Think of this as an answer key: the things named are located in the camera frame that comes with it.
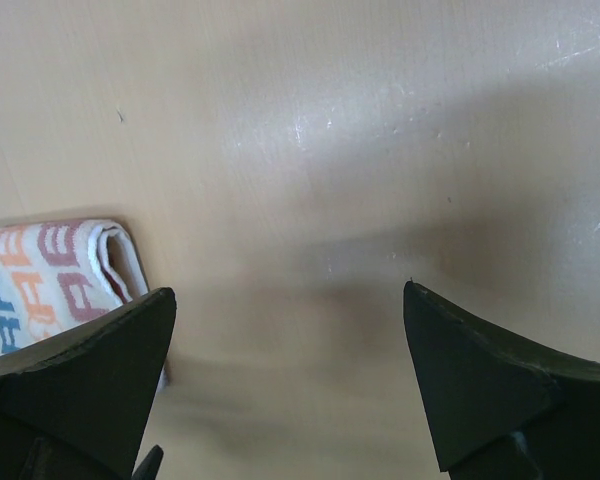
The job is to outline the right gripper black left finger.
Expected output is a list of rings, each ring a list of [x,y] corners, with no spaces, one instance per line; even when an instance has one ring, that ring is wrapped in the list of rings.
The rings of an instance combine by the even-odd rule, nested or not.
[[[159,288],[0,356],[0,479],[154,479],[140,458],[176,318]]]

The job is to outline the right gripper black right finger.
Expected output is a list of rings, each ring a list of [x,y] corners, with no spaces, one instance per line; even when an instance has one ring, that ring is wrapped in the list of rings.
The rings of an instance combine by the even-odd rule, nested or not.
[[[413,281],[408,347],[452,479],[600,479],[600,363],[485,321]]]

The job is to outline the patterned light blue towel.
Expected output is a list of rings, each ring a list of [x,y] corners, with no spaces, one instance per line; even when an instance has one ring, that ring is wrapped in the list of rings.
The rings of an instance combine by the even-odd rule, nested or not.
[[[0,227],[0,356],[148,291],[131,236],[113,220]]]

